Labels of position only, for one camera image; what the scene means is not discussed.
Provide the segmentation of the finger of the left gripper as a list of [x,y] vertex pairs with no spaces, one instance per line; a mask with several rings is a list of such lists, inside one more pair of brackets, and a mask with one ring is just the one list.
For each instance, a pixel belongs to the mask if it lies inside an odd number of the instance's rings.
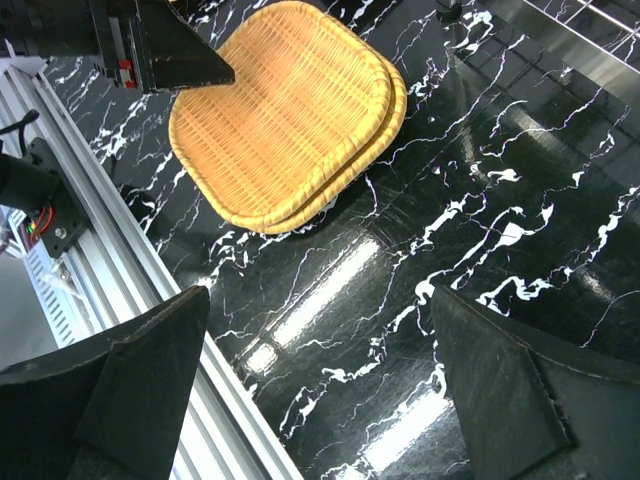
[[233,68],[167,1],[136,1],[132,47],[138,88],[163,93],[235,82]]

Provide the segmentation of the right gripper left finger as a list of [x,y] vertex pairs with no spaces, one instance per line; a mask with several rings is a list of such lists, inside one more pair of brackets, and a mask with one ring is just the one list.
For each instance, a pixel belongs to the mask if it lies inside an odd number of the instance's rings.
[[3,369],[2,478],[169,478],[209,309],[206,289],[191,287]]

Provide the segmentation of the large woven wicker plate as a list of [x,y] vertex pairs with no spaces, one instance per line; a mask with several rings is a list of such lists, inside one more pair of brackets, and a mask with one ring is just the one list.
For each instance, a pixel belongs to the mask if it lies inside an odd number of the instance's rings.
[[391,82],[391,95],[388,111],[378,131],[299,210],[279,223],[264,227],[261,230],[262,233],[269,235],[285,233],[309,222],[363,173],[396,138],[406,115],[407,91],[397,68],[384,56],[379,55],[379,59],[387,70]]

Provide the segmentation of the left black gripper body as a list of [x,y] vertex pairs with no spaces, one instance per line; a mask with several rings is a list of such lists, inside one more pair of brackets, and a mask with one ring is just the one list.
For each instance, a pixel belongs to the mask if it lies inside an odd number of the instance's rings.
[[84,57],[115,85],[140,89],[137,1],[3,1],[1,57]]

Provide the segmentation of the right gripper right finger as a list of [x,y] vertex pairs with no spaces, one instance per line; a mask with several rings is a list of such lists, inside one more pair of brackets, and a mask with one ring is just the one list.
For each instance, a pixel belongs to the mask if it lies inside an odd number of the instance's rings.
[[638,478],[638,365],[444,286],[431,315],[475,478]]

